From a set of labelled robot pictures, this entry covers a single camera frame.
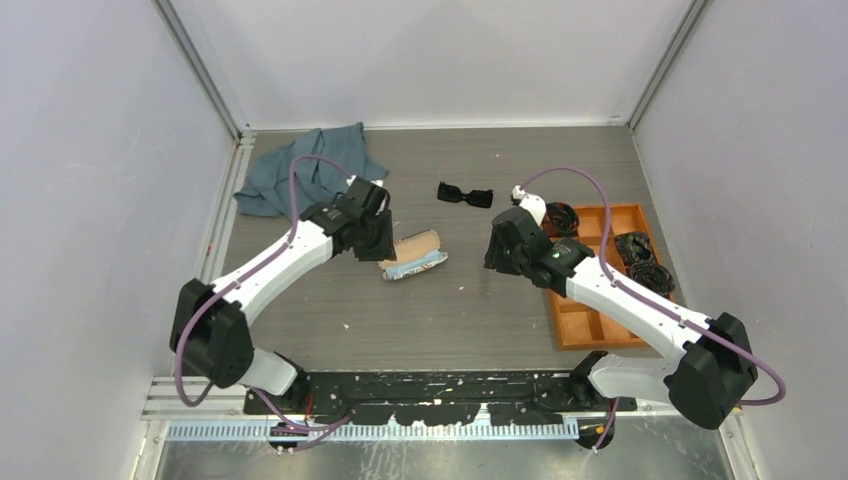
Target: gray table surface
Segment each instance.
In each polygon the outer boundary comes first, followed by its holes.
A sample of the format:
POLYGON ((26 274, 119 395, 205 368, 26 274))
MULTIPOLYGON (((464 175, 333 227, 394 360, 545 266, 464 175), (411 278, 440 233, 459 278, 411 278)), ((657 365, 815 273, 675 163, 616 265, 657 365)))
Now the gray table surface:
MULTIPOLYGON (((260 133, 251 159, 297 134, 260 133)), ((483 269, 490 222, 509 192, 555 165, 595 175, 614 203, 641 203, 670 266, 631 135, 624 127, 401 130, 367 132, 369 152, 390 170, 395 238, 435 229, 446 263, 396 282, 352 254, 307 273, 262 312, 256 345, 313 370, 571 368, 585 356, 559 351, 543 291, 526 279, 483 269), (439 181, 495 190, 491 209, 436 199, 439 181)), ((529 189, 547 201, 599 204, 586 180, 565 172, 529 189)), ((239 215, 224 271, 283 235, 285 218, 239 215)), ((623 349, 652 355, 650 349, 623 349)))

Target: white connector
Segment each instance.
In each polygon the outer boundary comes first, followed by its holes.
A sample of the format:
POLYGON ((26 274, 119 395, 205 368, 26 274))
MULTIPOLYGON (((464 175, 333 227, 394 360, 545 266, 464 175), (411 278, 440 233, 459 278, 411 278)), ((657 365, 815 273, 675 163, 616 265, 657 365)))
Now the white connector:
POLYGON ((524 200, 524 197, 527 195, 527 192, 521 188, 521 185, 516 185, 512 187, 512 201, 520 202, 524 200))

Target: black cable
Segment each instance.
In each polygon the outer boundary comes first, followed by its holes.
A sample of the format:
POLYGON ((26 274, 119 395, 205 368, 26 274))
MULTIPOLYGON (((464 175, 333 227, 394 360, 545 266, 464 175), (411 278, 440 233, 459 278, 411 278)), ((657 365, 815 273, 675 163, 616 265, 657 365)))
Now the black cable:
POLYGON ((624 266, 629 267, 637 262, 657 262, 651 237, 645 232, 629 232, 615 236, 615 248, 624 266))
POLYGON ((674 277, 659 263, 636 262, 628 268, 628 276, 639 285, 665 298, 674 291, 674 277))
POLYGON ((547 222, 543 221, 542 226, 543 228, 550 226, 549 229, 546 229, 548 235, 554 237, 577 236, 577 227, 580 226, 580 218, 577 216, 577 212, 571 208, 571 205, 551 202, 546 204, 545 207, 545 220, 547 222))

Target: white wall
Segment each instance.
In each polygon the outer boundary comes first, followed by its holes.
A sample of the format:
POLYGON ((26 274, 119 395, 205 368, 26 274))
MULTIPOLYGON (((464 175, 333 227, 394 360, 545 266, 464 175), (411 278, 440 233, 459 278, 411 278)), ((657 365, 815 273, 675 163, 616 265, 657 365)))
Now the white wall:
POLYGON ((149 1, 0 3, 0 465, 121 479, 232 142, 149 1))
POLYGON ((255 129, 625 123, 690 0, 174 0, 255 129))
POLYGON ((846 42, 841 0, 714 2, 636 136, 687 301, 787 380, 749 409, 773 478, 848 478, 846 42))

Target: blue cloth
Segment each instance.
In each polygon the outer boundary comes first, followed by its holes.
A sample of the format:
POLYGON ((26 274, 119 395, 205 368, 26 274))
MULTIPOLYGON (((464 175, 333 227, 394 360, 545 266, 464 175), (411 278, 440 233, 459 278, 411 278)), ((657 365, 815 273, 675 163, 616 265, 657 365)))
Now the blue cloth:
MULTIPOLYGON (((362 123, 327 130, 316 128, 256 160, 247 174, 244 188, 234 195, 238 211, 262 217, 285 215, 291 219, 289 167, 296 157, 310 154, 334 160, 366 180, 380 180, 389 174, 365 153, 362 123)), ((297 216, 310 205, 329 202, 337 193, 347 191, 344 174, 325 162, 302 160, 295 167, 295 174, 297 216)))

